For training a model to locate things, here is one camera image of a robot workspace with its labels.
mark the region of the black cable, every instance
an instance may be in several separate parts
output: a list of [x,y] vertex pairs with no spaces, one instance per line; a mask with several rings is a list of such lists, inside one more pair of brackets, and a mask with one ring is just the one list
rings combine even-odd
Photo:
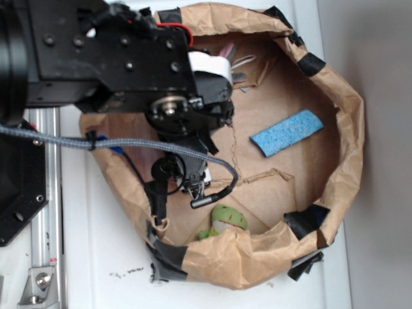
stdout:
[[[128,164],[130,165],[132,170],[137,175],[137,178],[139,178],[139,180],[142,183],[142,185],[144,186],[145,190],[149,191],[152,194],[164,195],[163,193],[157,192],[156,190],[154,190],[154,189],[150,188],[149,186],[147,186],[147,183],[144,181],[142,174],[140,174],[139,170],[137,169],[136,165],[133,163],[130,156],[125,151],[122,152],[122,155],[127,160]],[[186,165],[185,165],[185,162],[183,161],[182,158],[180,158],[180,160],[182,161],[182,164],[183,164],[183,179],[185,179],[186,178]],[[175,190],[167,192],[166,195],[169,196],[169,195],[175,194],[175,193],[179,192],[182,187],[183,187],[183,181],[177,188],[175,188]]]

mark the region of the black tape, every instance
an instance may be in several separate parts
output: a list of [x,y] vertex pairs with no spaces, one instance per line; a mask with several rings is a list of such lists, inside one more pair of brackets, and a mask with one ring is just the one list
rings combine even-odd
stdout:
[[276,6],[272,6],[271,8],[267,9],[263,12],[266,15],[271,17],[275,17],[279,19],[282,23],[284,23],[289,29],[293,29],[292,25],[289,23],[288,19],[283,15],[282,11],[278,9]]
[[289,212],[284,215],[284,218],[298,240],[301,240],[309,233],[319,229],[329,212],[330,210],[327,208],[312,204],[305,211]]
[[162,23],[182,23],[182,13],[180,8],[160,11],[158,14]]
[[156,225],[166,219],[167,182],[152,181],[145,184],[145,192],[149,200],[151,213],[156,216]]
[[186,246],[175,247],[157,240],[154,243],[154,248],[162,257],[162,261],[178,270],[182,270],[183,259],[187,251]]
[[298,61],[297,66],[307,77],[312,77],[318,74],[326,66],[326,63],[314,54],[307,53]]
[[186,246],[172,246],[161,242],[156,237],[155,229],[150,222],[147,222],[147,237],[150,239],[154,249],[156,250],[156,257],[161,259],[164,263],[171,267],[182,270],[183,259],[187,251]]
[[186,281],[187,273],[183,270],[174,268],[170,264],[162,260],[158,251],[146,245],[147,251],[152,259],[152,282],[154,280],[176,280],[176,281]]
[[310,270],[314,263],[322,262],[323,261],[323,253],[318,252],[316,255],[310,257],[305,262],[297,265],[296,267],[290,269],[288,271],[288,276],[291,277],[293,280],[298,281],[299,278],[304,274],[309,274]]
[[[288,19],[283,15],[282,11],[278,9],[276,6],[269,8],[268,10],[263,12],[264,14],[275,17],[279,19],[282,23],[284,23],[289,29],[293,29],[292,25],[289,23]],[[301,46],[304,44],[302,37],[298,36],[296,31],[290,35],[288,35],[289,41],[294,43],[296,46]]]

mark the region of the red wire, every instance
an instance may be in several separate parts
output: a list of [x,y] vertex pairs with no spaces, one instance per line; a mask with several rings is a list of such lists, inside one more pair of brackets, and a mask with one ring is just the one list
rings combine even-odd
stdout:
[[193,34],[192,34],[192,32],[191,32],[191,30],[189,29],[188,26],[186,26],[184,24],[180,24],[180,23],[158,23],[156,25],[157,25],[157,27],[162,27],[162,28],[170,26],[170,27],[177,27],[177,28],[181,28],[181,29],[185,30],[189,34],[189,46],[190,47],[193,46],[193,41],[194,41]]

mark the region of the wall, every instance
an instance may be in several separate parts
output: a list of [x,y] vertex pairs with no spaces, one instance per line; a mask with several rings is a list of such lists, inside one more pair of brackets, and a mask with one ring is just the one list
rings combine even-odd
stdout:
[[326,61],[366,101],[364,175],[345,220],[353,308],[411,308],[412,1],[318,4]]

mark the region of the gray braided cable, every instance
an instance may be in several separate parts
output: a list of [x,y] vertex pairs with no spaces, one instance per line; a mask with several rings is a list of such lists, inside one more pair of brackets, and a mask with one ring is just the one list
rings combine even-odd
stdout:
[[[77,140],[75,138],[67,138],[61,136],[45,135],[37,131],[31,131],[27,129],[6,127],[0,125],[0,133],[10,135],[18,138],[28,138],[33,140],[41,140],[42,142],[51,143],[63,147],[87,149],[92,150],[93,144],[88,140]],[[191,156],[200,160],[209,161],[212,163],[220,164],[224,166],[233,175],[233,181],[230,187],[233,189],[238,182],[239,176],[236,170],[226,161],[208,156],[207,154],[192,149],[182,147],[180,145],[159,142],[156,140],[144,140],[140,138],[116,138],[112,140],[97,140],[95,142],[95,148],[113,148],[113,147],[146,147],[151,149],[157,149],[170,153],[176,153],[178,155]]]

